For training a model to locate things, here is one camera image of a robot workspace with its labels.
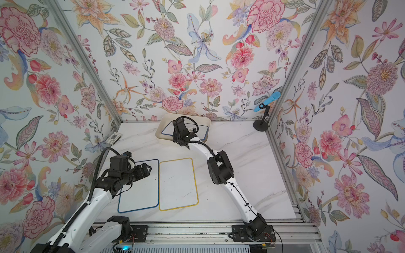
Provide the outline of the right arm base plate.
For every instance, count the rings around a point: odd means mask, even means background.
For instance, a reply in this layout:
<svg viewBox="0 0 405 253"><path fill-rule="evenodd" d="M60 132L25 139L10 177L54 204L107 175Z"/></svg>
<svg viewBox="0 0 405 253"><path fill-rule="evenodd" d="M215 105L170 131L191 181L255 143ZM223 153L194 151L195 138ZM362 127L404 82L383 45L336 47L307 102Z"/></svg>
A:
<svg viewBox="0 0 405 253"><path fill-rule="evenodd" d="M265 225L263 229L254 231L246 225L232 225L232 231L228 237L233 242L276 242L276 235L271 225Z"/></svg>

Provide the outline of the yellow-framed whiteboard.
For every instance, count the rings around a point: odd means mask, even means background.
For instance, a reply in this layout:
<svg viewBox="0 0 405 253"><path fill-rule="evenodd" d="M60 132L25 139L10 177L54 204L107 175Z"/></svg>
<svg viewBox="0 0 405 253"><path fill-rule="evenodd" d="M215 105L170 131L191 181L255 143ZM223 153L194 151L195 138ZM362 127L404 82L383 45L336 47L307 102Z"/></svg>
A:
<svg viewBox="0 0 405 253"><path fill-rule="evenodd" d="M159 172L159 210L171 211L199 204L192 158L163 161Z"/></svg>

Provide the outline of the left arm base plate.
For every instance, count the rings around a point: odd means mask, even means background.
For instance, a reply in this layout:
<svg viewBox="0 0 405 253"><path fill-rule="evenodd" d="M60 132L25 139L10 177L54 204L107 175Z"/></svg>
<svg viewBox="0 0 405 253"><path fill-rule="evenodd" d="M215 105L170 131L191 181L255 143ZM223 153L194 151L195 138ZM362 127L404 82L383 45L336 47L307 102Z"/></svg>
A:
<svg viewBox="0 0 405 253"><path fill-rule="evenodd" d="M148 228L146 225L131 225L130 228L124 228L121 235L113 242L145 242Z"/></svg>

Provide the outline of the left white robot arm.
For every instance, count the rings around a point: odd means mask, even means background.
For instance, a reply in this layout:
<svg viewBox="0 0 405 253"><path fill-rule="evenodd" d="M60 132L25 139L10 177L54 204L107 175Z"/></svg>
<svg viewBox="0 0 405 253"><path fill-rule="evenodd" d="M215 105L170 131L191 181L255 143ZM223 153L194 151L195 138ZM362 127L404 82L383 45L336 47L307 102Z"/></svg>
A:
<svg viewBox="0 0 405 253"><path fill-rule="evenodd" d="M152 172L146 163L136 164L131 154L116 154L110 167L93 180L89 195L69 221L48 242L37 244L33 253L99 253L110 243L115 246L145 235L147 227L134 229L125 216L112 216L88 234L104 208L121 195L125 186L146 179Z"/></svg>

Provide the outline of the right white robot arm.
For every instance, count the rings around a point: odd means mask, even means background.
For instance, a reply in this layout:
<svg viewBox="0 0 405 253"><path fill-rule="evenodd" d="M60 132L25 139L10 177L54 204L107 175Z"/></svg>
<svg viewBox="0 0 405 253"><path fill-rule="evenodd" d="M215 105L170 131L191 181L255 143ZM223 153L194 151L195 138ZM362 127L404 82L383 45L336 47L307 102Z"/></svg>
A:
<svg viewBox="0 0 405 253"><path fill-rule="evenodd" d="M268 225L264 217L248 202L240 189L234 175L234 169L225 151L215 151L197 136L199 126L195 120L180 116L172 121L174 126L173 142L187 149L195 149L207 158L208 172L213 184L222 186L242 216L241 232L233 232L233 239L240 237L242 241L260 241L262 238L276 242L275 231Z"/></svg>

